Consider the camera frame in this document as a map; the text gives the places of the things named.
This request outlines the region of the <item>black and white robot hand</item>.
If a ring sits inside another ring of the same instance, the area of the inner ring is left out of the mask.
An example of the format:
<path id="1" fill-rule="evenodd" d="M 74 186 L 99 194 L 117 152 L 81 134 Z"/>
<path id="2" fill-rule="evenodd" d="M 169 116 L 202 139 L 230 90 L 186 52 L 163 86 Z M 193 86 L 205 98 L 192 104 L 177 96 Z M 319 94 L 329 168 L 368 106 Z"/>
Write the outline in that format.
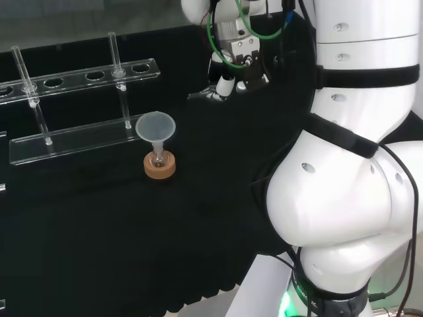
<path id="1" fill-rule="evenodd" d="M 239 55 L 237 61 L 241 62 L 242 69 L 231 67 L 216 53 L 212 54 L 208 69 L 210 85 L 204 90 L 207 99 L 223 102 L 234 92 L 256 90 L 270 82 L 259 50 L 244 57 Z"/>

